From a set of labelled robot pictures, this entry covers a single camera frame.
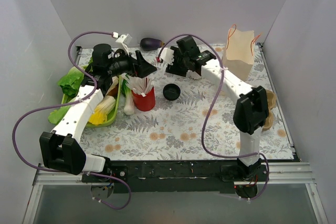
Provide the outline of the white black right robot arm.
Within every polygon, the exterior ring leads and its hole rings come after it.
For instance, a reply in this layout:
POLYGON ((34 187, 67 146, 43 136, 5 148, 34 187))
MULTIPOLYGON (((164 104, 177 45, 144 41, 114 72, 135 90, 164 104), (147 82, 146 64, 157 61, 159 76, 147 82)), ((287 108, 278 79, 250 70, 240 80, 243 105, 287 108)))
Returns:
POLYGON ((162 46, 157 60, 167 64, 168 73, 186 76, 192 71, 198 74, 218 87, 215 97, 224 91, 231 99, 235 105, 233 122, 240 140, 239 155, 234 157, 235 168, 242 180, 251 180, 266 159, 259 151, 261 132, 269 115, 266 90, 262 86, 253 87, 231 73, 214 48, 201 52, 196 38, 190 34, 175 36, 176 46, 162 46))

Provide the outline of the brown paper takeout bag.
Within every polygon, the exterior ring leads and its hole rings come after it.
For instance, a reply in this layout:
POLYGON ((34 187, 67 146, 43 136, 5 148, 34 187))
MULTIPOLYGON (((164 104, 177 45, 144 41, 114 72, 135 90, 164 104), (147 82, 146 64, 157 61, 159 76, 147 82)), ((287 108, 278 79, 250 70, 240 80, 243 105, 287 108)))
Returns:
POLYGON ((233 24, 228 31, 227 43, 222 62, 240 80, 246 81, 254 65, 254 46, 261 34, 255 36, 253 30, 240 31, 233 24))

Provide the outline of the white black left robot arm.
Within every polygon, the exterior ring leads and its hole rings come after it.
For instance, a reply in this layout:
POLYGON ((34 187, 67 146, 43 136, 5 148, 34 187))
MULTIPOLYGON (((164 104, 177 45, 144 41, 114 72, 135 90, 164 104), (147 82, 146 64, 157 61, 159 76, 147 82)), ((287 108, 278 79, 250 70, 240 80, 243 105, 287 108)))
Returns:
POLYGON ((69 108, 50 133, 42 133, 39 142, 44 165, 74 175, 93 172, 98 181, 108 181, 112 170, 105 165, 106 158, 83 151, 79 145, 82 132, 94 109, 110 88, 114 76, 127 73, 132 77, 144 78, 156 70, 138 50, 135 57, 132 57, 123 49, 113 52, 108 44, 95 45, 92 64, 86 67, 85 72, 95 78, 97 87, 90 78, 85 77, 79 88, 76 104, 69 108))

